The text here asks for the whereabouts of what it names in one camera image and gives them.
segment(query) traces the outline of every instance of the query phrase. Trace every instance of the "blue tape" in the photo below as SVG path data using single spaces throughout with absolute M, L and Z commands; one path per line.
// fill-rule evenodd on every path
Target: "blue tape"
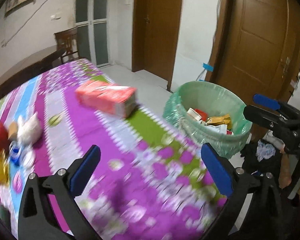
M 213 66 L 210 66 L 210 65 L 208 65 L 208 64 L 203 63 L 203 67 L 204 67 L 206 70 L 210 71 L 210 72 L 213 71 Z

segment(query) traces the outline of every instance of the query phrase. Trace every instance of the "glass door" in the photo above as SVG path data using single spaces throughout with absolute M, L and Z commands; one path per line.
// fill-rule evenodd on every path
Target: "glass door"
M 80 56 L 108 65 L 107 0 L 76 0 L 76 26 Z

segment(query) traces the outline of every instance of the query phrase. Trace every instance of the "tablecloth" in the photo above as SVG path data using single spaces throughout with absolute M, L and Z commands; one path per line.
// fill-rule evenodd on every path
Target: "tablecloth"
M 6 126 L 37 112 L 44 127 L 32 146 L 34 166 L 10 164 L 10 183 L 0 185 L 0 204 L 11 212 L 13 234 L 28 175 L 54 174 L 96 144 L 101 161 L 75 200 L 104 240 L 198 239 L 214 220 L 219 197 L 215 185 L 201 181 L 206 168 L 200 149 L 143 105 L 128 119 L 81 106 L 74 91 L 88 79 L 113 83 L 80 59 L 29 80 L 0 100 L 0 121 Z M 50 202 L 62 230 L 70 233 L 55 197 Z

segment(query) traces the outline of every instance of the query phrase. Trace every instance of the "trash bin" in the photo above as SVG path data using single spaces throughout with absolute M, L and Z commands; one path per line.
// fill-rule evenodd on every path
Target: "trash bin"
M 243 116 L 245 106 L 239 97 L 221 86 L 193 81 L 183 84 L 170 96 L 163 117 L 197 145 L 209 142 L 220 156 L 230 159 L 243 149 L 250 134 L 252 123 Z M 186 112 L 190 107 L 206 112 L 208 117 L 230 114 L 234 134 L 219 134 L 197 123 Z

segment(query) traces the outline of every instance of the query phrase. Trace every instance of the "tissue package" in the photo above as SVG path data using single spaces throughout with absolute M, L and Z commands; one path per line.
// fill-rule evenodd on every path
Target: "tissue package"
M 127 118 L 136 107 L 136 89 L 102 81 L 87 81 L 75 91 L 79 102 Z

